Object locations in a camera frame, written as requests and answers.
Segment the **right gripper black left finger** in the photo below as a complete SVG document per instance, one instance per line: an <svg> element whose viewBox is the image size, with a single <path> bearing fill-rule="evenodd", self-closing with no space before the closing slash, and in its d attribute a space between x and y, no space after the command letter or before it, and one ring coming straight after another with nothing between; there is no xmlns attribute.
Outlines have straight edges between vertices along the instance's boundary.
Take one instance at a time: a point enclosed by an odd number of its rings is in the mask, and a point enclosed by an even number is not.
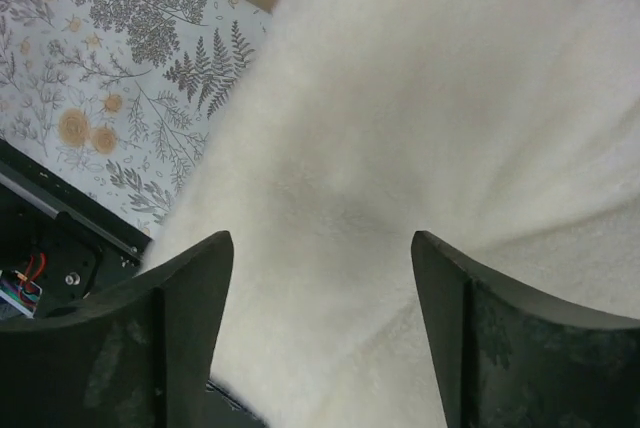
<svg viewBox="0 0 640 428"><path fill-rule="evenodd" d="M201 427L232 272L226 231L51 316L1 325L1 423Z"/></svg>

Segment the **cream fluffy pillow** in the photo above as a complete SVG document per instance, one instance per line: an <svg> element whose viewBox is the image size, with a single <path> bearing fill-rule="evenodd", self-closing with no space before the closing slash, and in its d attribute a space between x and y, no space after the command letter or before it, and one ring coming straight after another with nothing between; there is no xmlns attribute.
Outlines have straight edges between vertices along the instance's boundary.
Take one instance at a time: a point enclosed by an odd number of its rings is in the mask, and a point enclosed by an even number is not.
<svg viewBox="0 0 640 428"><path fill-rule="evenodd" d="M441 427L410 242L639 313L639 0L279 0L146 254L228 231L212 377L271 427Z"/></svg>

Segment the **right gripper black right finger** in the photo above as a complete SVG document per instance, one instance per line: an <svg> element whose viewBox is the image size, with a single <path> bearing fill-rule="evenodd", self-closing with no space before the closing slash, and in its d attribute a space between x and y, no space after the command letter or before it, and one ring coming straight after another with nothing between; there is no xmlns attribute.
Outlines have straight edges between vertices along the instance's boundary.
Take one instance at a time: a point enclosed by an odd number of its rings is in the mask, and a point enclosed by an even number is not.
<svg viewBox="0 0 640 428"><path fill-rule="evenodd" d="M426 231L411 257L448 426L638 426L638 320L547 294Z"/></svg>

